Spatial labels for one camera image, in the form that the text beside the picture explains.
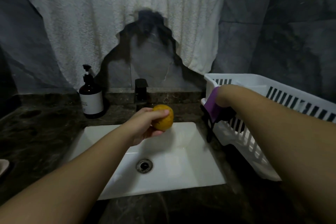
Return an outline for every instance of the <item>rectangular sink basin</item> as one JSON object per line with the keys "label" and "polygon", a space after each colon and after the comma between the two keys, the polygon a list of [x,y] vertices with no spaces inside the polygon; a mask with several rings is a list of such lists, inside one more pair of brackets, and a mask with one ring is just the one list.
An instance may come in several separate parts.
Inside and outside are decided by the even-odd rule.
{"label": "rectangular sink basin", "polygon": [[[63,163],[77,157],[118,126],[86,127]],[[144,159],[149,159],[153,168],[142,174],[137,171],[137,163]],[[224,183],[212,150],[196,124],[176,122],[161,136],[146,139],[128,149],[99,200]]]}

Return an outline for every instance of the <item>citrus fruit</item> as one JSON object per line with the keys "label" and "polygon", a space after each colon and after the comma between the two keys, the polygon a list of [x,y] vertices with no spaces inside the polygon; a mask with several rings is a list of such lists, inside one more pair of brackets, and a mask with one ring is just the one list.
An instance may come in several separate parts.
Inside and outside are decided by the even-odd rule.
{"label": "citrus fruit", "polygon": [[167,117],[152,121],[152,126],[161,131],[166,131],[173,125],[174,112],[168,105],[156,105],[153,107],[153,111],[165,110],[165,109],[169,110],[169,115]]}

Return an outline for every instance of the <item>person's left hand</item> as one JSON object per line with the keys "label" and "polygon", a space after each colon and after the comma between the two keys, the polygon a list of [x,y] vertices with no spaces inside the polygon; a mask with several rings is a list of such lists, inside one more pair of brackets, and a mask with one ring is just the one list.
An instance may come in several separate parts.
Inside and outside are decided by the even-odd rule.
{"label": "person's left hand", "polygon": [[168,116],[169,110],[153,111],[153,108],[144,107],[125,122],[122,127],[132,134],[132,146],[138,145],[142,140],[159,136],[163,131],[151,126],[153,120]]}

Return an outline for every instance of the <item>drain hole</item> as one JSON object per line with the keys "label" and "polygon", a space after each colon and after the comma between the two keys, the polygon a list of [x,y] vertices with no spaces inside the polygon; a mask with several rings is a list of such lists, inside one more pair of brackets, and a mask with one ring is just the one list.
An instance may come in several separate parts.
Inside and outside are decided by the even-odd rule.
{"label": "drain hole", "polygon": [[142,174],[148,173],[152,170],[152,168],[153,163],[149,159],[142,159],[136,165],[137,171]]}

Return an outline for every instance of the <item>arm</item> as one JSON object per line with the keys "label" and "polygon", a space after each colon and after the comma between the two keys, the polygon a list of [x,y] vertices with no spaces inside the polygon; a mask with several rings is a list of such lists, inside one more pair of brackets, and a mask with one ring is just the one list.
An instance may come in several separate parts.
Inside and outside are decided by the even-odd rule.
{"label": "arm", "polygon": [[236,85],[216,103],[231,106],[278,172],[326,221],[336,221],[336,124],[284,107]]}
{"label": "arm", "polygon": [[141,109],[77,158],[2,205],[0,223],[83,222],[128,148],[147,137],[160,135],[162,131],[150,124],[168,113]]}

